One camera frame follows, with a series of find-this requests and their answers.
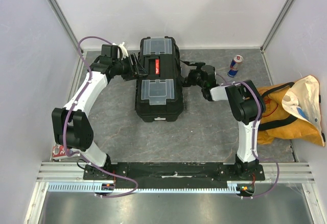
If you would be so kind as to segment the black plastic toolbox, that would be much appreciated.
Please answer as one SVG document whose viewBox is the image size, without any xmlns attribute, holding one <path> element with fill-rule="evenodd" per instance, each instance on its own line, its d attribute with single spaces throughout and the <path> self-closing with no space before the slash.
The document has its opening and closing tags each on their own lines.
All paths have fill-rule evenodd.
<svg viewBox="0 0 327 224">
<path fill-rule="evenodd" d="M 172 37 L 146 37 L 138 60 L 147 75 L 136 81 L 135 110 L 144 122 L 176 121 L 184 111 L 180 53 Z"/>
</svg>

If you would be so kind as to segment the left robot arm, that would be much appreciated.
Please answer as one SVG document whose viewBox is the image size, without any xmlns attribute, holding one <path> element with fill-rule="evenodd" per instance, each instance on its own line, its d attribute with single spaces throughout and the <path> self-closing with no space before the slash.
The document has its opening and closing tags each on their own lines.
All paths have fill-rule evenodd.
<svg viewBox="0 0 327 224">
<path fill-rule="evenodd" d="M 135 54 L 129 54 L 125 44 L 104 44 L 101 54 L 87 64 L 86 77 L 63 108 L 52 111 L 55 142 L 64 147 L 68 157 L 77 155 L 95 167 L 100 179 L 112 175 L 110 157 L 94 141 L 94 131 L 88 115 L 102 90 L 115 77 L 124 80 L 138 78 L 138 62 Z"/>
</svg>

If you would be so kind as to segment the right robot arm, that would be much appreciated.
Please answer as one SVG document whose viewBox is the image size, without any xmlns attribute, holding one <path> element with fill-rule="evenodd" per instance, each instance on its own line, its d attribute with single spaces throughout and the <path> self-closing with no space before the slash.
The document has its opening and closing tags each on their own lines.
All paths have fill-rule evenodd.
<svg viewBox="0 0 327 224">
<path fill-rule="evenodd" d="M 232 115 L 239 126 L 239 146 L 236 154 L 234 174 L 240 180 L 252 175 L 252 169 L 259 164 L 257 138 L 259 124 L 265 104 L 252 80 L 219 85 L 216 70 L 204 62 L 182 61 L 194 66 L 183 78 L 185 87 L 199 86 L 203 97 L 210 102 L 228 101 Z"/>
</svg>

